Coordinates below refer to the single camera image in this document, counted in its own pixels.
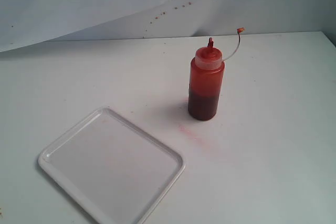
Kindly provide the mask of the red sauce squeeze bottle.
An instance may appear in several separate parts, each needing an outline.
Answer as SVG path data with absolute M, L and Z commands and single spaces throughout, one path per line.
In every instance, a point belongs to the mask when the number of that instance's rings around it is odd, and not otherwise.
M 197 49 L 195 57 L 191 61 L 188 85 L 187 109 L 191 117 L 199 121 L 208 121 L 216 115 L 225 61 L 237 52 L 241 43 L 240 34 L 244 31 L 243 27 L 237 29 L 237 46 L 225 58 L 222 52 L 214 47 L 212 38 L 209 38 L 206 47 Z

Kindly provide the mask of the white rectangular plastic tray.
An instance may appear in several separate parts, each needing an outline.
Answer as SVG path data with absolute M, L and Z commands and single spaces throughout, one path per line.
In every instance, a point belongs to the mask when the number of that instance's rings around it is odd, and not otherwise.
M 39 166 L 98 223 L 144 223 L 182 174 L 182 156 L 99 108 L 48 145 Z

